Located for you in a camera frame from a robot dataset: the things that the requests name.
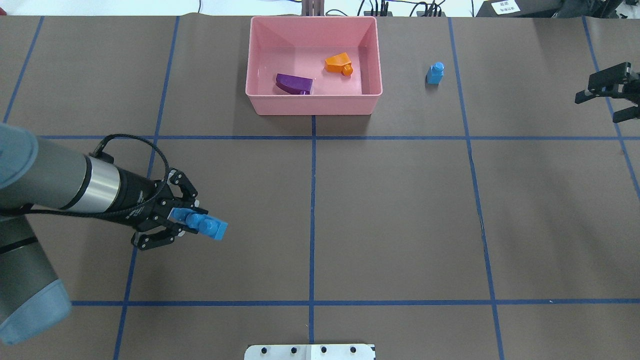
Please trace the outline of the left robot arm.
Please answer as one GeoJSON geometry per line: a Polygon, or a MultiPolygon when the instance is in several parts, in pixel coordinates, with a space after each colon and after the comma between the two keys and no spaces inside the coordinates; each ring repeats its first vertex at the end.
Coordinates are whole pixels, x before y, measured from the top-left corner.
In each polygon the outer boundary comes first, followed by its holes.
{"type": "Polygon", "coordinates": [[[226,225],[199,207],[198,191],[183,171],[169,166],[148,139],[104,137],[84,154],[1,125],[1,342],[20,344],[65,319],[73,304],[35,234],[28,215],[100,219],[133,228],[131,244],[149,250],[184,233],[221,240],[226,225]],[[151,146],[163,162],[160,180],[114,164],[105,147],[115,139],[151,146]]]}

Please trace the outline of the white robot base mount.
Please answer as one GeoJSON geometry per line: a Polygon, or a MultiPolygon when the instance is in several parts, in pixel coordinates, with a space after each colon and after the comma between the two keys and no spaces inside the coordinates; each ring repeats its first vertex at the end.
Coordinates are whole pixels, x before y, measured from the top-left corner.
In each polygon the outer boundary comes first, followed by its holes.
{"type": "Polygon", "coordinates": [[[256,344],[247,347],[245,360],[375,360],[374,344],[256,344]]]}

